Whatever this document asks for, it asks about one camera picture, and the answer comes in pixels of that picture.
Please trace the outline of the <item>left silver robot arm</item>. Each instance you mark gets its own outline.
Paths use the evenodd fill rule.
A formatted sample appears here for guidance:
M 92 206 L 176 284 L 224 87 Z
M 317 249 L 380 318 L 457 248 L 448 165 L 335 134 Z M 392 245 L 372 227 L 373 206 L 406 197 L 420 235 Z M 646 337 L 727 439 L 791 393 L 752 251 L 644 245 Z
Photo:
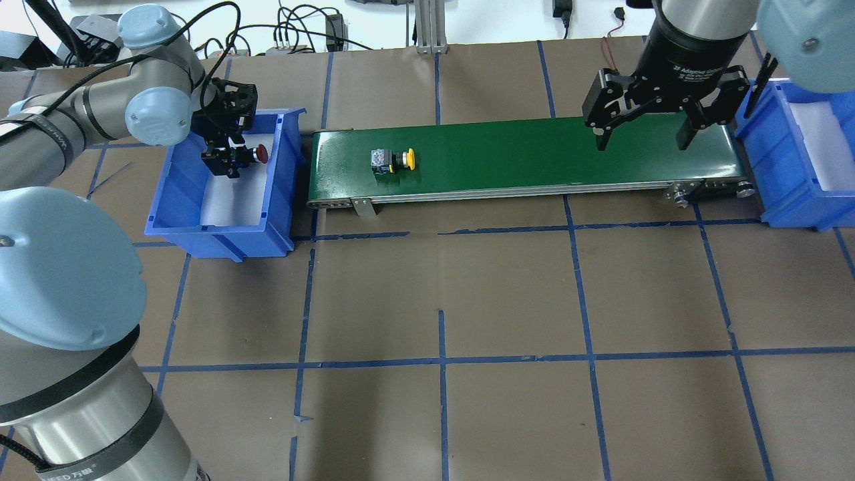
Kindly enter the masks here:
M 2 119 L 2 426 L 43 480 L 207 480 L 136 363 L 146 284 L 136 249 L 87 198 L 51 182 L 90 146 L 190 133 L 229 176 L 266 162 L 246 148 L 254 86 L 214 78 L 171 12 L 120 16 L 129 57 Z

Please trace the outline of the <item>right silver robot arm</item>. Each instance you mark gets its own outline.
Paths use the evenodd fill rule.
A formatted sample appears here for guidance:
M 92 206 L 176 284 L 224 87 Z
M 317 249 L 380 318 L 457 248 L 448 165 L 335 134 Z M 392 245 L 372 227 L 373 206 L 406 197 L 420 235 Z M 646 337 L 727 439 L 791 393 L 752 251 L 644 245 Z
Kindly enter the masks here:
M 812 92 L 853 89 L 852 1 L 649 1 L 655 12 L 635 72 L 603 68 L 581 112 L 605 150 L 612 132 L 644 114 L 683 112 L 686 150 L 726 124 L 744 98 L 750 116 L 778 66 Z

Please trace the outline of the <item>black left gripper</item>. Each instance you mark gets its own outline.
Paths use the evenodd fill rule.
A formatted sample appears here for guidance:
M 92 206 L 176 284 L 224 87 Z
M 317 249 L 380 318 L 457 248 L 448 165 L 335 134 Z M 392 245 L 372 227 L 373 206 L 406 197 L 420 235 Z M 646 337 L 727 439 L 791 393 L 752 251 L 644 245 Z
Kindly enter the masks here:
M 257 146 L 244 145 L 244 132 L 252 128 L 259 89 L 213 78 L 204 93 L 204 105 L 194 113 L 194 133 L 206 142 L 202 161 L 213 176 L 240 176 L 241 168 L 257 162 Z M 225 145 L 230 140 L 233 145 Z

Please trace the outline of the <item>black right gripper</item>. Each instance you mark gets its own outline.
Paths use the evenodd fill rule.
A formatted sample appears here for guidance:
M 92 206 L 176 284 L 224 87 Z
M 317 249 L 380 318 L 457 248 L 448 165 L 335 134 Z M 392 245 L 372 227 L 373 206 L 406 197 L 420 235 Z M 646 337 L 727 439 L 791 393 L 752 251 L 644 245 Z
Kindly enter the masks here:
M 709 126 L 729 122 L 748 93 L 744 67 L 733 63 L 754 26 L 757 1 L 629 1 L 655 15 L 633 73 L 598 72 L 582 106 L 596 149 L 642 114 L 686 113 L 676 146 L 686 150 Z

